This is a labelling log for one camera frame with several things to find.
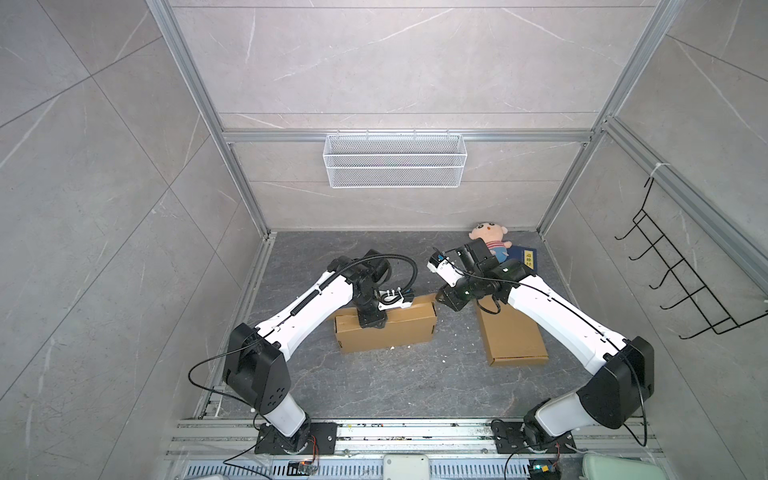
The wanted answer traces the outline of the brown cardboard box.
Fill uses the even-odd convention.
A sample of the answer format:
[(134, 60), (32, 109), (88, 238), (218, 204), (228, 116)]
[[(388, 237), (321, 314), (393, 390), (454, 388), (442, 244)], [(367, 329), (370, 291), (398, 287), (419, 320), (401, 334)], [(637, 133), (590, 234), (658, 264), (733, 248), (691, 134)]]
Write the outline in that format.
[(544, 365), (549, 361), (538, 325), (492, 296), (477, 301), (478, 321), (491, 367)]

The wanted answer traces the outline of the brown cardboard sheet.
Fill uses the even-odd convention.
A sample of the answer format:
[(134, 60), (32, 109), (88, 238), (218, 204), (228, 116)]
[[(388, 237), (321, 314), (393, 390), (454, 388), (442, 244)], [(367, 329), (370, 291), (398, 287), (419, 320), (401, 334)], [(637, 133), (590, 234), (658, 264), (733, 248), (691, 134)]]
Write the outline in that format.
[(387, 311), (383, 328), (362, 328), (355, 308), (333, 315), (337, 343), (345, 354), (430, 342), (437, 325), (436, 295), (422, 295), (405, 309)]

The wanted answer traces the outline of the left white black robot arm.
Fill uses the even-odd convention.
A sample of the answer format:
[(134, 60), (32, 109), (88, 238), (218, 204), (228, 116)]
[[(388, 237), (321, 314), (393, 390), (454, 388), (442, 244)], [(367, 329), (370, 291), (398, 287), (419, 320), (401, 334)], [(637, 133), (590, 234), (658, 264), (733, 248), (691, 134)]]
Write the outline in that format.
[(271, 318), (238, 325), (230, 334), (222, 379), (286, 439), (302, 438), (306, 412), (290, 393), (288, 361), (331, 314), (349, 303), (375, 325), (387, 320), (379, 286), (391, 271), (389, 258), (375, 250), (360, 259), (339, 257), (303, 294)]

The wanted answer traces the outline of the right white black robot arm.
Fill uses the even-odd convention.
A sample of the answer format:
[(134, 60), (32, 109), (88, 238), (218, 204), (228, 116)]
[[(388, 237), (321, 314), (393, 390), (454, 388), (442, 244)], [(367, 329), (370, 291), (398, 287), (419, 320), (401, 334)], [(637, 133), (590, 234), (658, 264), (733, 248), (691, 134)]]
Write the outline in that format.
[(489, 297), (526, 315), (565, 346), (591, 375), (582, 387), (541, 402), (521, 428), (525, 445), (540, 450), (574, 429), (593, 424), (618, 430), (644, 413), (654, 391), (654, 349), (603, 326), (551, 289), (525, 263), (498, 261), (481, 240), (435, 251), (428, 269), (444, 282), (437, 300), (454, 311)]

